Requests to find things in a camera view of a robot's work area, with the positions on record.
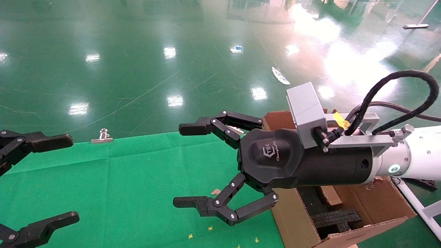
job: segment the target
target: metal binder clip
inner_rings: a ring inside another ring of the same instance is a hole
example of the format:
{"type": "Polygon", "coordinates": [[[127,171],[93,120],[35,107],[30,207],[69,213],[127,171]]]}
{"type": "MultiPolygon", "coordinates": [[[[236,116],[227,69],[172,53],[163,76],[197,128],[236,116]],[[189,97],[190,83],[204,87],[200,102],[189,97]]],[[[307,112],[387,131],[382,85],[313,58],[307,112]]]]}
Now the metal binder clip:
{"type": "Polygon", "coordinates": [[[101,128],[100,130],[100,138],[93,139],[92,143],[109,143],[112,142],[113,138],[110,138],[110,135],[107,133],[107,128],[101,128]]]}

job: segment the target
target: cardboard box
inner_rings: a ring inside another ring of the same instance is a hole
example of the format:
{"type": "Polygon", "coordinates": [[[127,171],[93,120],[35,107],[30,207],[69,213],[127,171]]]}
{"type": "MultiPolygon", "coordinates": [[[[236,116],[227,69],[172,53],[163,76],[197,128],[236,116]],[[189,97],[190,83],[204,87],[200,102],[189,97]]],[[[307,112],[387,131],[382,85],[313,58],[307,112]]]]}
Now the cardboard box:
{"type": "MultiPolygon", "coordinates": [[[[264,130],[295,129],[289,111],[269,112],[263,117],[263,126],[264,130]]],[[[342,202],[338,205],[342,209],[355,209],[362,221],[355,225],[354,230],[330,234],[323,240],[297,190],[274,189],[280,200],[271,210],[286,248],[347,248],[416,215],[389,179],[376,183],[370,190],[362,184],[338,185],[333,189],[342,202]]],[[[335,195],[333,197],[331,200],[338,202],[335,195]]]]}

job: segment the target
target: glossy epoxy floor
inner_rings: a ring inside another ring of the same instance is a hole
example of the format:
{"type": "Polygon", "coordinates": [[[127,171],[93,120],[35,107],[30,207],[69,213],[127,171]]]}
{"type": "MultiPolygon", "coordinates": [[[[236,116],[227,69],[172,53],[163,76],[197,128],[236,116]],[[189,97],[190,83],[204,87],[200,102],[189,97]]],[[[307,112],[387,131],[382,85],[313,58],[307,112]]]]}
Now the glossy epoxy floor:
{"type": "MultiPolygon", "coordinates": [[[[440,5],[426,18],[429,29],[402,29],[432,2],[3,0],[0,124],[67,132],[75,142],[103,127],[113,138],[175,132],[221,110],[286,110],[284,91],[309,81],[324,107],[347,112],[390,72],[426,70],[441,80],[440,5]]],[[[423,82],[399,80],[376,99],[415,108],[427,93],[423,82]]],[[[440,108],[441,100],[427,113],[439,116],[440,108]]],[[[399,116],[372,111],[383,123],[399,116]]],[[[433,241],[427,235],[389,242],[419,246],[433,241]]]]}

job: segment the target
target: yellow tape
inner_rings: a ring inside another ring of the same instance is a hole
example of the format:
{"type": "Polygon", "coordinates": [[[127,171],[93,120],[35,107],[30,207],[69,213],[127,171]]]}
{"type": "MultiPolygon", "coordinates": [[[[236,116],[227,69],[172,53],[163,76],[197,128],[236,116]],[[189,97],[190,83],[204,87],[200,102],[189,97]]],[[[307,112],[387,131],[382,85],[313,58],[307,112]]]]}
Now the yellow tape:
{"type": "Polygon", "coordinates": [[[349,124],[349,121],[343,119],[343,117],[338,112],[335,112],[333,117],[334,120],[337,122],[337,124],[342,128],[344,128],[345,130],[351,125],[349,124]]]}

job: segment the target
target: black cable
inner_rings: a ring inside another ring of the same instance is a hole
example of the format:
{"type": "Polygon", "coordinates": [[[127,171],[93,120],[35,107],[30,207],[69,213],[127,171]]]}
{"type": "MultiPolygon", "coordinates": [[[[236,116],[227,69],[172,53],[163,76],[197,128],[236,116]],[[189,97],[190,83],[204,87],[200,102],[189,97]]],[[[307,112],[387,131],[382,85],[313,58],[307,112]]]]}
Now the black cable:
{"type": "MultiPolygon", "coordinates": [[[[408,114],[410,112],[412,112],[412,110],[407,109],[403,106],[400,106],[398,104],[395,103],[391,103],[391,102],[386,102],[386,101],[373,101],[369,104],[369,107],[386,107],[389,109],[393,109],[396,111],[400,111],[402,113],[408,114]]],[[[353,110],[351,110],[348,114],[348,116],[346,117],[346,120],[351,122],[353,121],[353,117],[355,117],[355,113],[360,110],[361,104],[358,104],[358,106],[356,106],[353,110]]],[[[441,117],[437,117],[437,116],[430,116],[430,115],[425,115],[425,114],[419,114],[417,116],[415,116],[417,118],[423,119],[423,120],[430,120],[430,121],[436,121],[436,122],[441,122],[441,117]]]]}
{"type": "MultiPolygon", "coordinates": [[[[415,109],[415,110],[411,111],[410,113],[407,113],[401,117],[398,117],[398,118],[382,125],[381,127],[375,129],[374,131],[372,131],[373,135],[375,135],[381,131],[384,131],[386,129],[389,129],[399,123],[405,122],[405,121],[421,114],[422,112],[427,110],[438,98],[438,94],[439,94],[438,83],[428,73],[425,73],[423,71],[414,71],[414,70],[397,71],[397,72],[391,73],[388,76],[386,76],[385,78],[383,78],[382,80],[380,80],[377,84],[375,84],[374,87],[372,87],[372,89],[368,92],[368,94],[366,95],[366,97],[363,100],[363,103],[360,106],[360,109],[355,112],[354,121],[351,122],[351,125],[345,131],[345,135],[351,135],[354,133],[354,131],[357,129],[357,127],[360,125],[361,121],[363,120],[364,114],[366,113],[367,108],[369,107],[369,104],[371,103],[374,96],[378,93],[378,91],[385,84],[387,84],[389,81],[394,80],[394,79],[398,79],[398,78],[403,78],[403,77],[419,78],[419,79],[426,81],[427,84],[429,85],[429,88],[430,88],[429,96],[427,97],[426,101],[423,104],[421,104],[421,106],[419,106],[417,109],[415,109]]],[[[353,118],[353,117],[348,115],[347,119],[350,120],[351,118],[353,118]]]]}

